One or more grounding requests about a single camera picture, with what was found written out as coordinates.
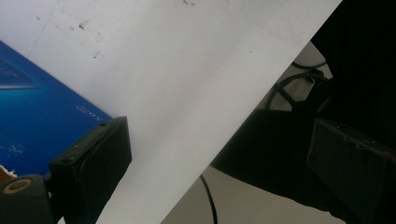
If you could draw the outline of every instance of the white table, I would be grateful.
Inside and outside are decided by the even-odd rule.
[[[340,0],[0,0],[0,40],[111,116],[134,160],[98,223],[160,223]]]

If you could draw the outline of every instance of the gray floor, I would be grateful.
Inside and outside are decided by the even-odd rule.
[[[295,62],[313,65],[324,62],[312,44],[308,44]],[[331,76],[327,66],[320,68],[326,77]],[[298,74],[304,70],[288,68],[280,78]],[[297,80],[289,84],[287,92],[294,100],[303,100],[309,92],[311,84],[305,80]],[[263,108],[266,98],[258,105]],[[290,110],[289,104],[276,96],[273,109]],[[203,173],[210,187],[214,203],[218,211],[219,224],[341,224],[342,220],[332,217],[329,213],[307,207],[287,198],[276,196],[267,191],[254,188],[214,168],[208,167]],[[211,224],[213,223],[210,203],[205,188],[198,179],[184,197],[179,201],[163,224]]]

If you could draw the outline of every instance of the black cord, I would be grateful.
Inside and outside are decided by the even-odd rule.
[[[207,198],[209,199],[210,207],[212,208],[213,223],[218,224],[218,212],[216,211],[216,206],[215,206],[215,203],[213,202],[213,198],[212,198],[212,194],[210,193],[209,186],[207,185],[206,180],[204,179],[203,175],[200,175],[199,177],[201,178],[202,183],[204,184]]]
[[[323,66],[325,64],[327,64],[327,63],[324,62],[324,63],[320,63],[320,64],[313,65],[313,66],[305,66],[305,65],[301,65],[301,64],[295,63],[295,62],[291,63],[291,65],[293,65],[294,67],[301,68],[301,69],[316,69],[316,68],[319,68],[319,67],[321,67],[321,66]]]

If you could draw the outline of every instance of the black cable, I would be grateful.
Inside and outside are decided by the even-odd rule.
[[[213,198],[212,198],[212,194],[210,193],[209,186],[207,185],[206,180],[203,175],[200,175],[199,177],[201,178],[202,183],[204,184],[207,198],[209,199],[209,202],[210,202],[210,207],[212,209],[213,223],[218,224],[218,212],[216,211],[216,206],[215,206],[215,203],[213,202]]]
[[[327,63],[324,62],[324,63],[320,63],[320,64],[317,64],[317,65],[305,66],[305,65],[301,65],[301,64],[295,63],[295,62],[291,63],[291,65],[293,65],[296,68],[300,68],[300,69],[316,69],[316,68],[319,68],[319,67],[321,67],[321,66],[323,66],[325,64],[327,64]]]

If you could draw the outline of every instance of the blue box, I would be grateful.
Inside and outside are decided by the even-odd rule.
[[[0,41],[0,165],[41,174],[111,117]]]

